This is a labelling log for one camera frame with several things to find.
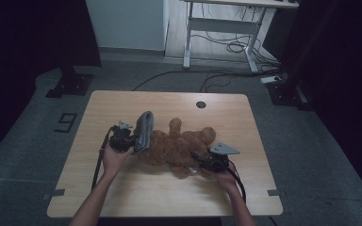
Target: white table leg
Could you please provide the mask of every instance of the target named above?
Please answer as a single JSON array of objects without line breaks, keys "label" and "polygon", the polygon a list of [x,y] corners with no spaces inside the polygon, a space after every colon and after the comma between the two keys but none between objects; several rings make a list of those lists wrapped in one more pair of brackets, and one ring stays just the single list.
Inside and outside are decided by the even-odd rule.
[{"label": "white table leg", "polygon": [[245,49],[245,55],[248,58],[248,63],[249,63],[249,66],[251,67],[252,73],[258,73],[258,69],[257,69],[256,64],[255,64],[255,55],[252,52],[253,52],[253,49],[254,49],[254,46],[255,46],[255,41],[257,39],[258,32],[260,31],[260,27],[262,25],[265,13],[266,13],[266,8],[263,8],[261,10],[260,17],[256,22],[255,32],[254,32],[251,40],[249,41],[248,48]]},{"label": "white table leg", "polygon": [[185,44],[184,50],[184,69],[189,69],[190,62],[190,21],[192,20],[192,12],[193,12],[193,3],[190,3],[189,6],[189,17],[188,17],[188,25],[187,25],[187,42]]}]

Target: wooden table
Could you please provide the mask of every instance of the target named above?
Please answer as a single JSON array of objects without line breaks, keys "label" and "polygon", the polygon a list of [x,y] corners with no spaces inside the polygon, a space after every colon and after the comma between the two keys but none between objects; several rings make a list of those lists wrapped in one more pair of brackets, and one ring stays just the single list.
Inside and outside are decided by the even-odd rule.
[{"label": "wooden table", "polygon": [[[205,102],[198,108],[197,102]],[[247,192],[253,215],[280,215],[278,196],[269,196],[275,183],[255,118],[246,96],[241,94],[95,91],[78,128],[48,215],[72,217],[91,191],[98,150],[107,129],[125,121],[135,125],[144,111],[155,115],[155,129],[168,131],[172,118],[183,122],[181,131],[212,126],[214,143],[222,141],[240,151],[230,155]],[[231,216],[229,200],[216,181],[193,175],[177,179],[167,167],[141,163],[135,155],[127,159],[107,194],[101,217],[217,217]]]},{"label": "wooden table", "polygon": [[[190,3],[189,17],[187,27],[187,42],[184,50],[184,63],[185,69],[189,68],[190,62],[190,32],[192,30],[197,31],[212,31],[232,34],[244,34],[252,35],[247,48],[244,53],[248,59],[249,66],[253,73],[257,73],[258,69],[255,64],[255,56],[253,55],[253,48],[257,39],[258,32],[260,31],[261,24],[263,22],[264,14],[267,8],[298,8],[297,2],[290,3],[288,0],[276,1],[276,0],[181,0]],[[194,18],[192,17],[193,3],[208,3],[208,4],[222,4],[222,5],[238,5],[246,7],[260,7],[261,13],[257,21],[230,21],[219,19],[207,19],[207,18]]]}]

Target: white wall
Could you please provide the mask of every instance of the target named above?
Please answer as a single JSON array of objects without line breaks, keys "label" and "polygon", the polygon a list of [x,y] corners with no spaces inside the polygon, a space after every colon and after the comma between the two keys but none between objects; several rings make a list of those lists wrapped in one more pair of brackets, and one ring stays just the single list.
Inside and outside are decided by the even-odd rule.
[{"label": "white wall", "polygon": [[87,0],[99,47],[164,51],[168,0]]}]

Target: teddy bear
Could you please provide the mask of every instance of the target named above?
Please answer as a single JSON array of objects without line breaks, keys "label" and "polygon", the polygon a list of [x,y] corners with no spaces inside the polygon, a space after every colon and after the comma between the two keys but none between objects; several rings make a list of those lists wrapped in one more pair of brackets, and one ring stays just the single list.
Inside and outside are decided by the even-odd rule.
[{"label": "teddy bear", "polygon": [[191,169],[206,177],[207,173],[199,169],[199,163],[191,157],[191,152],[209,158],[207,148],[216,138],[216,132],[212,127],[205,127],[202,131],[180,133],[181,124],[181,120],[175,118],[169,123],[169,134],[154,130],[150,147],[139,154],[139,160],[151,166],[167,164],[179,178],[186,178],[191,174]]}]

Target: gray carpet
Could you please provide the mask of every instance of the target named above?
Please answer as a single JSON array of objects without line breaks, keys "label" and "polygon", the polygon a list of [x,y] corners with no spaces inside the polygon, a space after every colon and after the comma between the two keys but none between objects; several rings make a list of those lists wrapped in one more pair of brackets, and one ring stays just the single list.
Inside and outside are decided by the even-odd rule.
[{"label": "gray carpet", "polygon": [[[42,74],[29,105],[0,143],[0,225],[67,225],[68,219],[46,216],[49,200],[43,196],[56,186],[91,93],[131,90],[155,74],[182,71],[174,64],[120,61],[103,61],[102,69],[77,70],[95,74],[85,97],[45,98],[60,73]],[[205,73],[168,74],[138,90],[198,92],[205,77]],[[210,83],[228,81],[225,77]],[[251,103],[284,206],[281,216],[272,217],[274,222],[256,217],[258,225],[362,225],[362,182],[314,112],[272,105],[260,77],[233,78],[228,86],[208,92],[243,93]],[[55,132],[63,126],[58,123],[62,113],[77,114],[70,133]],[[233,224],[232,218],[222,219],[222,225]]]}]

